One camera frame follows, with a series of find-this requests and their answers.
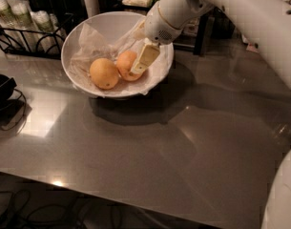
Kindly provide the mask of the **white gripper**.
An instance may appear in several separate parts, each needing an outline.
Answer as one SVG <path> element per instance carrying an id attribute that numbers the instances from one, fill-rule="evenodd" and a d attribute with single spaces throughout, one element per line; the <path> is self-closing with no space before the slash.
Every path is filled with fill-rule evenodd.
<path id="1" fill-rule="evenodd" d="M 192 19 L 201 17 L 213 7 L 205 0 L 158 0 L 147 13 L 145 21 L 140 21 L 133 29 L 133 39 L 146 38 L 131 73 L 143 74 L 159 57 L 158 44 L 172 43 Z"/>

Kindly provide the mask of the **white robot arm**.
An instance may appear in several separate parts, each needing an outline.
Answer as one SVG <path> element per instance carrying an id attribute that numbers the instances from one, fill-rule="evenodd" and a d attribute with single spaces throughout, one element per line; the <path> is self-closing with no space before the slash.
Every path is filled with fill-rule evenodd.
<path id="1" fill-rule="evenodd" d="M 212 8 L 222 10 L 291 92 L 291 6 L 281 0 L 159 0 L 143 22 L 145 43 L 133 72 L 147 70 L 160 46 Z M 291 148 L 274 177 L 260 229 L 291 229 Z"/>

